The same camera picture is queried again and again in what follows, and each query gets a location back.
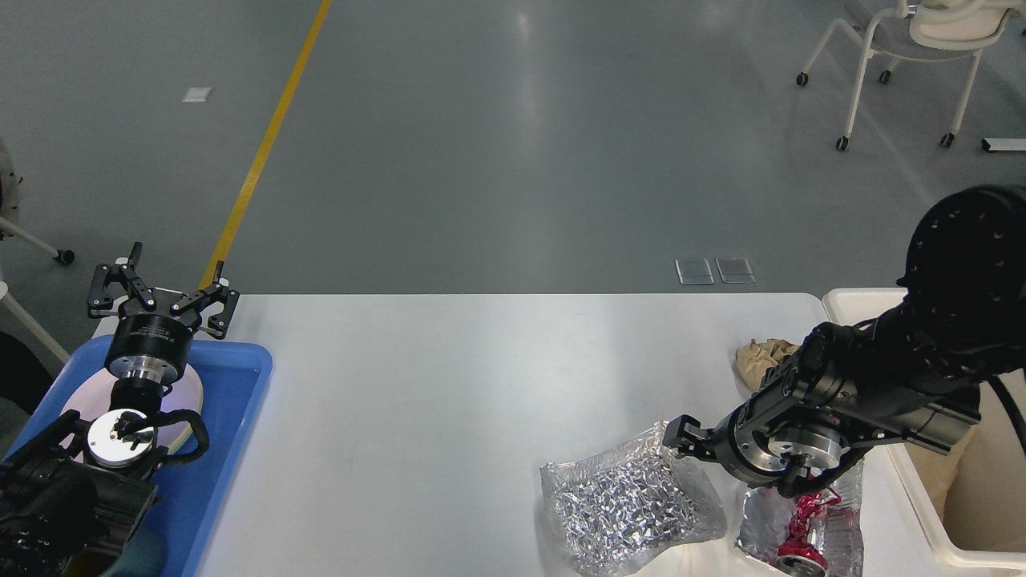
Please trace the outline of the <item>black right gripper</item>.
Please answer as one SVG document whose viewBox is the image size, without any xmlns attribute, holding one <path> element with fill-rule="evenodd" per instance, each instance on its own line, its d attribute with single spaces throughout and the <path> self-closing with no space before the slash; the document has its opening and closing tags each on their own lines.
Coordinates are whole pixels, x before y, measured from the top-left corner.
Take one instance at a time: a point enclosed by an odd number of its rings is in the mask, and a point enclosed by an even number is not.
<svg viewBox="0 0 1026 577">
<path fill-rule="evenodd" d="M 796 405 L 747 401 L 733 410 L 718 427 L 711 428 L 702 427 L 689 415 L 681 415 L 664 425 L 662 446 L 677 458 L 722 464 L 749 488 L 792 483 L 802 474 L 802 458 L 776 455 L 763 438 L 770 424 L 788 415 Z"/>
</svg>

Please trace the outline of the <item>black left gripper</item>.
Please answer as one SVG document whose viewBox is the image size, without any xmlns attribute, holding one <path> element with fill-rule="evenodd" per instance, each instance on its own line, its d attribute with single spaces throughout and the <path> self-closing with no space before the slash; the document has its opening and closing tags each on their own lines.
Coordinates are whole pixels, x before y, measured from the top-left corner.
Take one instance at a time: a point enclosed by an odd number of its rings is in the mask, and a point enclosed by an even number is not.
<svg viewBox="0 0 1026 577">
<path fill-rule="evenodd" d="M 98 264 L 87 295 L 91 319 L 117 317 L 118 324 L 107 351 L 106 369 L 115 377 L 129 377 L 142 370 L 151 381 L 177 381 L 184 373 L 195 332 L 224 340 L 233 321 L 241 293 L 223 277 L 218 260 L 212 281 L 193 293 L 184 293 L 169 307 L 158 307 L 154 288 L 136 273 L 143 244 L 135 242 L 124 264 Z M 115 306 L 110 286 L 124 292 Z"/>
</svg>

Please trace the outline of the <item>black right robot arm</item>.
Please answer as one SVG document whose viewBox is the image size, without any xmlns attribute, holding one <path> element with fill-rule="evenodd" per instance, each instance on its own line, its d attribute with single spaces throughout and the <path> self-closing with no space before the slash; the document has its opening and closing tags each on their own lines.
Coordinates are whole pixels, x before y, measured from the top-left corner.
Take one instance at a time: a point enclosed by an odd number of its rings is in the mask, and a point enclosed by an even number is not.
<svg viewBox="0 0 1026 577">
<path fill-rule="evenodd" d="M 827 489 L 875 446 L 946 455 L 981 420 L 980 385 L 1007 397 L 998 377 L 1024 367 L 1024 223 L 1021 185 L 940 200 L 910 238 L 901 303 L 814 326 L 721 423 L 681 415 L 663 445 L 786 498 Z"/>
</svg>

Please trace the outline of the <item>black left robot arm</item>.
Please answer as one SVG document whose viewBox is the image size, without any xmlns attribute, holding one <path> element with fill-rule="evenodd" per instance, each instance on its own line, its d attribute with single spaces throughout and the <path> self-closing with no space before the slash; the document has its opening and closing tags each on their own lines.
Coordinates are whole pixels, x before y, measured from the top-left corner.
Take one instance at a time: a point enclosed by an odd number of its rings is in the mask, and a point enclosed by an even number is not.
<svg viewBox="0 0 1026 577">
<path fill-rule="evenodd" d="M 88 293 L 90 318 L 117 320 L 105 412 L 66 410 L 2 461 L 4 576 L 60 576 L 81 554 L 116 562 L 156 502 L 155 475 L 210 448 L 200 410 L 164 401 L 197 333 L 226 337 L 240 293 L 221 262 L 202 288 L 152 288 L 136 272 L 141 255 L 133 244 L 123 263 L 98 264 Z"/>
</svg>

